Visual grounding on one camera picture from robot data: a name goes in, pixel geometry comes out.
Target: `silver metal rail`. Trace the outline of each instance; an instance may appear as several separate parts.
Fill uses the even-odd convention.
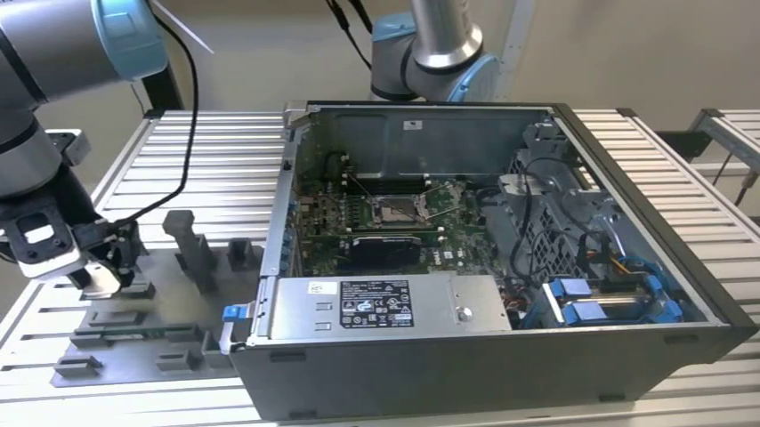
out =
[[[691,126],[702,130],[760,173],[760,110],[706,109]]]
[[[638,118],[615,110],[576,111],[692,251],[760,324],[760,231],[680,160]],[[181,173],[190,114],[143,122],[97,190],[117,217],[171,189]],[[280,163],[278,113],[205,112],[191,183],[170,207],[197,212],[213,243],[265,239]],[[170,246],[162,214],[145,218],[151,247]],[[37,425],[244,425],[261,421],[238,378],[55,389],[53,365],[69,346],[87,302],[65,282],[33,282],[0,324],[0,422]],[[760,419],[760,335],[712,365],[684,367],[638,402],[497,413],[356,421],[352,426],[716,426]]]

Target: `white label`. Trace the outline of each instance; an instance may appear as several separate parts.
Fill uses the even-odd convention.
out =
[[[309,293],[317,295],[336,295],[337,282],[309,282]]]
[[[424,129],[424,121],[423,120],[405,120],[404,121],[404,130],[405,131],[421,131]]]

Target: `open computer tower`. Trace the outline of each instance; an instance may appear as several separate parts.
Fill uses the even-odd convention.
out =
[[[632,400],[755,332],[565,105],[309,102],[285,138],[265,419]]]

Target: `motherboard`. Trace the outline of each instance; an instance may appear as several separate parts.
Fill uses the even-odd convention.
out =
[[[296,229],[306,277],[373,274],[507,276],[477,193],[465,180],[305,181]]]

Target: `blue latch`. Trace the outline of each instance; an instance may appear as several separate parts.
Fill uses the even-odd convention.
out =
[[[225,322],[242,322],[249,318],[249,308],[245,305],[229,305],[222,312]]]
[[[650,320],[655,323],[680,323],[684,320],[684,312],[679,303],[674,300],[660,302],[663,305],[658,313],[651,314]]]
[[[568,326],[583,326],[608,319],[603,306],[596,301],[575,302],[563,307],[563,316]]]
[[[663,284],[660,283],[659,278],[651,274],[647,276],[647,284],[650,286],[650,290],[655,295],[659,295],[663,292]]]
[[[549,283],[555,298],[584,298],[592,296],[592,287],[584,278],[556,278]]]

